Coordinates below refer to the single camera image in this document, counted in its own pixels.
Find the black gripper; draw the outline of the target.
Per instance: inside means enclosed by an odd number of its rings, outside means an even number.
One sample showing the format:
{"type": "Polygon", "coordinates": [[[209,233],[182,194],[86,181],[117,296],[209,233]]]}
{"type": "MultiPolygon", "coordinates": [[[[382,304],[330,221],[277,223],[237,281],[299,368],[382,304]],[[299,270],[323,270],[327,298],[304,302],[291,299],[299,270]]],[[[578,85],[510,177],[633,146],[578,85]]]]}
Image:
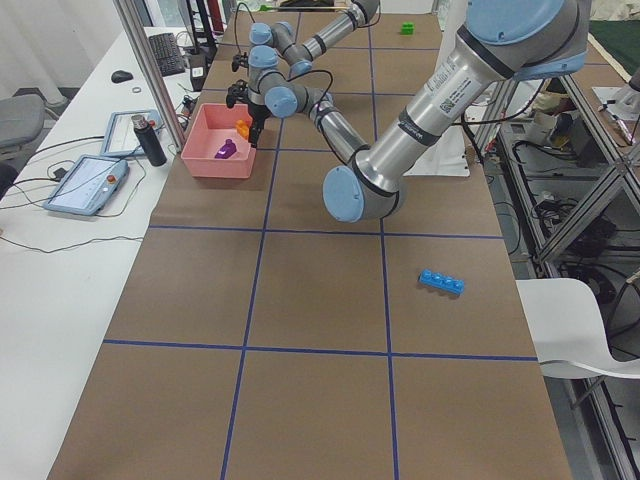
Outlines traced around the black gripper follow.
{"type": "Polygon", "coordinates": [[[272,113],[266,106],[264,97],[252,89],[248,90],[248,112],[253,119],[249,129],[249,143],[252,148],[257,148],[264,124],[272,113]]]}

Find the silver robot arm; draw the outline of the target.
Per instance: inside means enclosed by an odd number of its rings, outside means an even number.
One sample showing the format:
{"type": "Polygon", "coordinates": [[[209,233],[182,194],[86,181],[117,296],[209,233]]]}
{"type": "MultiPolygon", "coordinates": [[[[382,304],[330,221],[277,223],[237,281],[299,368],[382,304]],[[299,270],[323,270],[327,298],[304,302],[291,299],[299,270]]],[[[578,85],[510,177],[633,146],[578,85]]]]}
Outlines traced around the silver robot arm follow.
{"type": "Polygon", "coordinates": [[[312,70],[313,62],[359,28],[370,25],[380,8],[379,1],[352,1],[332,22],[302,43],[294,39],[292,26],[285,21],[272,25],[256,22],[249,30],[249,52],[237,53],[231,63],[233,72],[241,67],[274,69],[284,60],[292,76],[312,70]]]}
{"type": "Polygon", "coordinates": [[[384,134],[367,144],[328,93],[293,78],[367,26],[378,8],[376,1],[354,1],[302,44],[286,22],[255,23],[249,33],[249,104],[277,118],[310,118],[341,161],[324,179],[323,201],[346,223],[382,219],[400,208],[404,174],[490,84],[574,73],[586,58],[588,1],[471,1],[452,52],[384,134]]]}

